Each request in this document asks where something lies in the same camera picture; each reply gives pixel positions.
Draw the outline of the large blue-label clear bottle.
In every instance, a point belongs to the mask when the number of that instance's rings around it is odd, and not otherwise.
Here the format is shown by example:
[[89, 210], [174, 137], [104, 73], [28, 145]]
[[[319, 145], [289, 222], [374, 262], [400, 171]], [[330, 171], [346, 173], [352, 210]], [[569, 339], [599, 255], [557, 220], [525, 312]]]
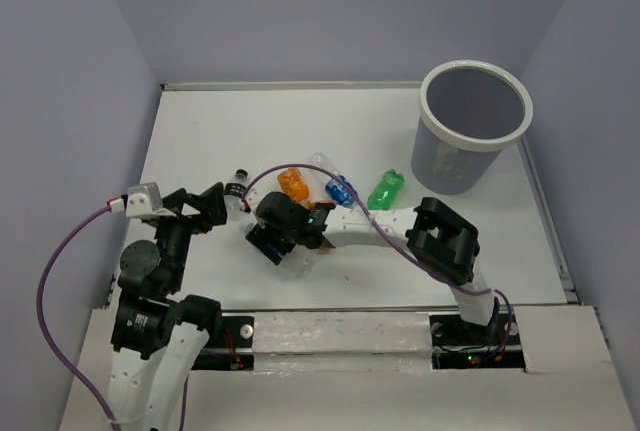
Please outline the large blue-label clear bottle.
[[[254, 224], [255, 223], [249, 223], [244, 226], [244, 239], [246, 233]], [[278, 281], [293, 282], [301, 280], [311, 272], [315, 264], [315, 255], [311, 251], [295, 245], [295, 248], [276, 266], [246, 239], [245, 241], [252, 249], [252, 254], [254, 255], [252, 258], [253, 262], [258, 265], [266, 275]]]

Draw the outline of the small black-capped clear bottle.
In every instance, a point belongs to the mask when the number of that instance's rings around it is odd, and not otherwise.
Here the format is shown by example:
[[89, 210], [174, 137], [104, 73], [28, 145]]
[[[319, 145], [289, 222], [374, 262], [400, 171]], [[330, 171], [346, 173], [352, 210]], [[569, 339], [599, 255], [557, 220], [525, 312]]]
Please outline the small black-capped clear bottle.
[[224, 201], [229, 220], [237, 220], [246, 211], [243, 196], [248, 184], [248, 172], [237, 169], [232, 179], [224, 187]]

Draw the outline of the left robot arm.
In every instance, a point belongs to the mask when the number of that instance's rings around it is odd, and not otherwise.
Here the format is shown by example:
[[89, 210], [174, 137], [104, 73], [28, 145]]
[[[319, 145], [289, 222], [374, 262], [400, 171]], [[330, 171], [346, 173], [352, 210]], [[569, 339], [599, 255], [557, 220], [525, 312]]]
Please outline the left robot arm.
[[179, 301], [190, 242], [227, 221], [224, 186], [200, 194], [161, 195], [157, 184], [133, 186], [109, 201], [114, 213], [154, 228], [151, 240], [129, 244], [119, 258], [120, 291], [111, 337], [107, 403], [121, 430], [165, 430], [183, 406], [192, 366], [221, 334], [218, 301], [188, 295]]

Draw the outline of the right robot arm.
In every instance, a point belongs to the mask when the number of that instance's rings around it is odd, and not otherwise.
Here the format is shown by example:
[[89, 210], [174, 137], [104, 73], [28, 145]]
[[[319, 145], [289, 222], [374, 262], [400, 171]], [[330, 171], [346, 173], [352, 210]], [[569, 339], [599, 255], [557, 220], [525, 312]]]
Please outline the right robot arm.
[[414, 208], [370, 211], [321, 202], [306, 208], [281, 192], [267, 194], [245, 239], [274, 265], [297, 247], [387, 247], [449, 287], [460, 330], [470, 342], [496, 335], [499, 304], [478, 269], [477, 228], [436, 198]]

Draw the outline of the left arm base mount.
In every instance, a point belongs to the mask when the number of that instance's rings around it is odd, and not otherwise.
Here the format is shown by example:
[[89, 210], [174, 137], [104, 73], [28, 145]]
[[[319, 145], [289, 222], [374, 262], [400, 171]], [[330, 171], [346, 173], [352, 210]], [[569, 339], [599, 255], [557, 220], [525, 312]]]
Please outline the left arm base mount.
[[192, 370], [251, 371], [255, 360], [254, 333], [254, 315], [224, 313], [220, 332], [200, 351]]

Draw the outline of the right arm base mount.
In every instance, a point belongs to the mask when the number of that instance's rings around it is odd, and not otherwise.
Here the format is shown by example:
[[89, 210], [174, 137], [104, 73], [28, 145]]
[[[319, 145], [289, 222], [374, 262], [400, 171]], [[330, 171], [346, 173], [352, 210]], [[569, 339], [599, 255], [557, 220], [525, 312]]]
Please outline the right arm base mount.
[[463, 321], [457, 314], [429, 317], [434, 370], [525, 370], [518, 323], [500, 313], [493, 328]]

